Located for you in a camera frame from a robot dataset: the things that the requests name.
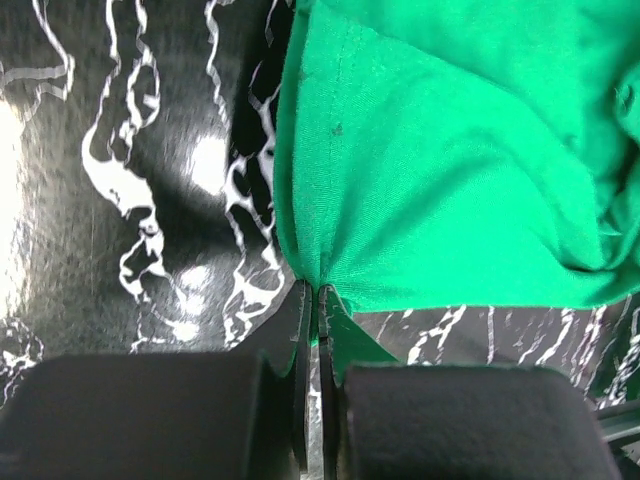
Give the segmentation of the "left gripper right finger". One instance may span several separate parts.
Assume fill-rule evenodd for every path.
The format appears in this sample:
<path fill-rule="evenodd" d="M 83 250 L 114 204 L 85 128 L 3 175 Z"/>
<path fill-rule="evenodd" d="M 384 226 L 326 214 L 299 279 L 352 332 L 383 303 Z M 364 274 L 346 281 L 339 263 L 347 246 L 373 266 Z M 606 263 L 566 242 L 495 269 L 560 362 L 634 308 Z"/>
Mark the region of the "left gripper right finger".
<path fill-rule="evenodd" d="M 328 479 L 617 479 L 582 395 L 534 366 L 402 366 L 318 293 Z"/>

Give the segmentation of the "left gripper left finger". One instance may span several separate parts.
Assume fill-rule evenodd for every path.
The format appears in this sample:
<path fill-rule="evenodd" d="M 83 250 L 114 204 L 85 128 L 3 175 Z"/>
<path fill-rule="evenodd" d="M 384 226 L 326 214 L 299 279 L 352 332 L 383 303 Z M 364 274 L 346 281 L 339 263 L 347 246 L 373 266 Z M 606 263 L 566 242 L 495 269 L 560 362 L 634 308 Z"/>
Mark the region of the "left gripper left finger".
<path fill-rule="evenodd" d="M 5 479 L 297 479 L 312 290 L 225 352 L 65 356 L 1 413 Z"/>

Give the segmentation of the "green t shirt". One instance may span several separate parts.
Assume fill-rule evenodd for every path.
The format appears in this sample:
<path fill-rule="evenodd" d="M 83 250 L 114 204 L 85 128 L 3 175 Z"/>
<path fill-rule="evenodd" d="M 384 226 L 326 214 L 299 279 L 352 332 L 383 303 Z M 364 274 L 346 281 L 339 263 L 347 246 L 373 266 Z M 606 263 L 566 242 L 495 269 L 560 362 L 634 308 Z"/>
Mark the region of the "green t shirt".
<path fill-rule="evenodd" d="M 639 289 L 635 1 L 299 1 L 274 206 L 355 312 Z"/>

